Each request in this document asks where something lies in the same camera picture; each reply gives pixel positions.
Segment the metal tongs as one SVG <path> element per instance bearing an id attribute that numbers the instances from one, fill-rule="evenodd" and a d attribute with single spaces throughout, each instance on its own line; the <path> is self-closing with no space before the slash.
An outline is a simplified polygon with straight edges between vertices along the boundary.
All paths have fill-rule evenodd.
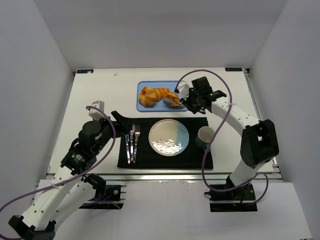
<path id="1" fill-rule="evenodd" d="M 163 100 L 166 104 L 173 108 L 186 108 L 184 104 L 181 103 L 179 95 L 175 92 L 168 92 L 164 95 Z"/>

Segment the orange bagel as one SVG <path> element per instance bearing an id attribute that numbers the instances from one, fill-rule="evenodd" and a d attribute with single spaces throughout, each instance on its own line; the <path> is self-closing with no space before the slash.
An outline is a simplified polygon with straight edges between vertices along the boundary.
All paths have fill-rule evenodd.
<path id="1" fill-rule="evenodd" d="M 175 92 L 168 92 L 163 100 L 167 104 L 178 104 L 180 102 L 179 95 Z"/>

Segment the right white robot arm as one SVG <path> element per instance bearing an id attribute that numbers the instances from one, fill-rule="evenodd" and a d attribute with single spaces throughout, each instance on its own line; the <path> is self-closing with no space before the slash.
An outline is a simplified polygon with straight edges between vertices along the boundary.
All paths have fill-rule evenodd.
<path id="1" fill-rule="evenodd" d="M 193 80 L 192 86 L 181 81 L 176 90 L 181 103 L 196 114 L 210 113 L 222 118 L 241 137 L 241 160 L 226 179 L 226 188 L 248 184 L 267 162 L 279 154 L 279 144 L 274 123 L 251 116 L 235 105 L 230 96 L 220 90 L 213 91 L 206 77 Z"/>

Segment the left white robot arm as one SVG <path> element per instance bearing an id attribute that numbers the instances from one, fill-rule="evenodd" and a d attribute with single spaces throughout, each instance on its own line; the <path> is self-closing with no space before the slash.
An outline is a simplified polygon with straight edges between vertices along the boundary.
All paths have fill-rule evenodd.
<path id="1" fill-rule="evenodd" d="M 87 201 L 105 202 L 106 181 L 89 172 L 99 164 L 97 155 L 109 140 L 129 133 L 133 121 L 117 111 L 112 111 L 112 121 L 103 111 L 90 110 L 92 120 L 71 143 L 50 185 L 38 191 L 38 199 L 26 211 L 9 220 L 21 240 L 52 240 L 59 226 Z"/>

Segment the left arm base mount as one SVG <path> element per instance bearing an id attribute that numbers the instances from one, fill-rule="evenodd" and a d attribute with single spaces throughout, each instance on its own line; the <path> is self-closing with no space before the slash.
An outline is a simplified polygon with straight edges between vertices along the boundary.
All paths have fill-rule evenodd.
<path id="1" fill-rule="evenodd" d="M 79 209 L 92 210 L 121 210 L 127 194 L 127 186 L 120 181 L 108 182 L 99 175 L 92 173 L 83 176 L 80 183 L 89 183 L 93 186 L 94 196 Z"/>

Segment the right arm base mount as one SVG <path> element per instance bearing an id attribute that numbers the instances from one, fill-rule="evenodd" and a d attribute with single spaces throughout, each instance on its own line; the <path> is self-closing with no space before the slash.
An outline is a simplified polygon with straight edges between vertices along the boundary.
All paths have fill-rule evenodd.
<path id="1" fill-rule="evenodd" d="M 209 190 L 204 193 L 209 200 L 212 213 L 257 212 L 256 195 L 253 185 L 247 184 L 228 192 Z"/>

